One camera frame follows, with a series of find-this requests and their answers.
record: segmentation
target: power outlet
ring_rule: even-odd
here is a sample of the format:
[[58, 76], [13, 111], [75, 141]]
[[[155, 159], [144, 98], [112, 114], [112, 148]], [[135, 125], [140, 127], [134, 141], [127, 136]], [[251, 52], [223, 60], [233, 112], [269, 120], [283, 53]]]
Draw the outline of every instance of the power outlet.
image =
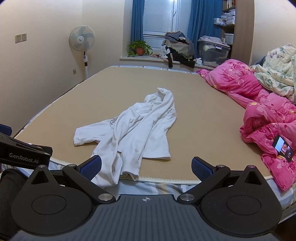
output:
[[22, 35], [21, 35], [21, 34], [16, 35], [16, 36], [15, 36], [15, 43], [19, 43], [19, 42], [21, 42], [21, 41], [22, 41]]
[[27, 41], [27, 34], [22, 34], [22, 42]]

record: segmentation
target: bed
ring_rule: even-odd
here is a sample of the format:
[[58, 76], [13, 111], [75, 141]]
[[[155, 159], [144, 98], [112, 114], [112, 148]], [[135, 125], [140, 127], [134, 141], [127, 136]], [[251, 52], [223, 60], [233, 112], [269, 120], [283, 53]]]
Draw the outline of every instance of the bed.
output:
[[200, 180], [191, 171], [191, 160], [199, 156], [211, 165], [243, 170], [255, 165], [278, 197], [282, 220], [296, 210], [296, 186], [282, 193], [261, 161], [262, 151], [242, 141], [239, 128], [245, 109], [210, 87], [198, 74], [145, 66], [111, 66], [77, 85], [37, 114], [16, 136], [54, 150], [50, 168], [88, 159], [96, 143], [75, 147], [78, 127], [118, 116], [157, 87], [172, 91], [177, 120], [167, 133], [171, 160], [143, 159], [138, 182], [120, 180], [107, 189], [119, 194], [173, 194], [177, 197]]

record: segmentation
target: smartphone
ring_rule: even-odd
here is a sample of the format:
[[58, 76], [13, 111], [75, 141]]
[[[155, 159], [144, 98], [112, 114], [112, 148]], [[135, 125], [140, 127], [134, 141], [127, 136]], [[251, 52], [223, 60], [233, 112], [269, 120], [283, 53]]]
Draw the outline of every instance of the smartphone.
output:
[[279, 156], [286, 158], [287, 162], [292, 161], [294, 151], [280, 135], [275, 137], [272, 146], [277, 150]]

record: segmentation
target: tissue box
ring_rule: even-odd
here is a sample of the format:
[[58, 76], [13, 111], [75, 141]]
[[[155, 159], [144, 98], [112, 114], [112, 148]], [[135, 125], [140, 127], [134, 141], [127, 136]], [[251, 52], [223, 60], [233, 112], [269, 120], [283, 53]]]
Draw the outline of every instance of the tissue box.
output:
[[226, 25], [226, 21], [223, 20], [223, 19], [221, 19], [221, 18], [214, 18], [214, 24], [225, 26]]

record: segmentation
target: windowsill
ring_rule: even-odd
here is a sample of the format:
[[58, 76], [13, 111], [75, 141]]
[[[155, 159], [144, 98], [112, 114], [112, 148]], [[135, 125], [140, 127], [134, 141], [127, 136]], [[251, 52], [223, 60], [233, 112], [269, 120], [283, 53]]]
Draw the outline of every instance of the windowsill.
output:
[[[162, 59], [160, 58], [154, 58], [154, 57], [150, 57], [150, 56], [136, 56], [136, 57], [128, 57], [128, 56], [124, 56], [124, 57], [120, 57], [120, 59], [125, 59], [125, 60], [144, 60], [144, 61], [156, 61], [156, 62], [164, 62]], [[180, 64], [180, 62], [178, 61], [173, 61], [174, 64]], [[203, 64], [195, 64], [195, 67], [197, 68], [202, 68], [202, 69], [210, 69], [213, 70], [214, 68], [209, 67], [209, 66], [205, 66]]]

